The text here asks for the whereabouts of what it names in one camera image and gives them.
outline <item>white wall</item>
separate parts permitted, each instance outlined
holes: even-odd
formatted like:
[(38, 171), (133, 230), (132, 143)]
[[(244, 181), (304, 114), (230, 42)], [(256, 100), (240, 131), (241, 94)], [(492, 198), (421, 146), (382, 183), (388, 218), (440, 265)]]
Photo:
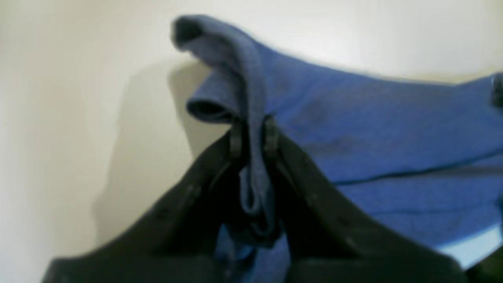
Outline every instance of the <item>white wall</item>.
[(451, 82), (503, 69), (500, 0), (2, 0), (1, 282), (37, 282), (53, 256), (116, 236), (223, 133), (184, 112), (208, 73), (170, 43), (187, 13), (339, 68)]

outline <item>blue towel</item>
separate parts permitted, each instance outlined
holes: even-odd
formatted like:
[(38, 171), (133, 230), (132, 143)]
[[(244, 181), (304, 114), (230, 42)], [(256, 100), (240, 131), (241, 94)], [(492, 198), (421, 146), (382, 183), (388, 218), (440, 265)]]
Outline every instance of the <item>blue towel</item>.
[[(268, 114), (342, 193), (406, 237), (435, 247), (501, 223), (503, 110), (491, 96), (503, 74), (457, 85), (390, 81), (280, 54), (208, 16), (181, 17), (174, 28), (175, 45), (213, 70), (188, 111), (249, 125), (240, 196), (257, 221), (248, 233), (267, 238), (276, 226), (261, 154)], [(264, 253), (284, 258), (285, 241), (250, 249), (253, 266), (271, 266)]]

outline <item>blue cloth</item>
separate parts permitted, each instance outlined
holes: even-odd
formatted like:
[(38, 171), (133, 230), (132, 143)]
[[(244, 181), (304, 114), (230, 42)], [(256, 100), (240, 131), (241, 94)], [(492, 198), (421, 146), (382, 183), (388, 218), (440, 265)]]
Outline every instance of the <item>blue cloth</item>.
[[(268, 114), (363, 211), (419, 243), (435, 247), (501, 223), (503, 110), (491, 104), (494, 76), (457, 85), (387, 81), (280, 54), (208, 16), (184, 16), (174, 27), (175, 45), (213, 69), (188, 111), (249, 125), (241, 205), (265, 219), (251, 233), (276, 225), (261, 154)], [(284, 241), (250, 255), (284, 254)]]

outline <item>blue fabric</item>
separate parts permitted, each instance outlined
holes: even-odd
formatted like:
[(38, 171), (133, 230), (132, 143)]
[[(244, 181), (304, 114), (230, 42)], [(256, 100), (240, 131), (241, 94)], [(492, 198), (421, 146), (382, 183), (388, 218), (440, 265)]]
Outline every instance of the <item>blue fabric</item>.
[[(494, 76), (448, 85), (342, 72), (280, 54), (207, 16), (179, 18), (174, 42), (213, 69), (190, 113), (249, 125), (241, 204), (266, 221), (251, 223), (251, 233), (276, 225), (260, 146), (267, 114), (363, 211), (419, 243), (435, 247), (501, 223), (503, 110), (491, 104)], [(282, 258), (285, 241), (259, 248), (250, 270), (270, 266), (260, 255)]]

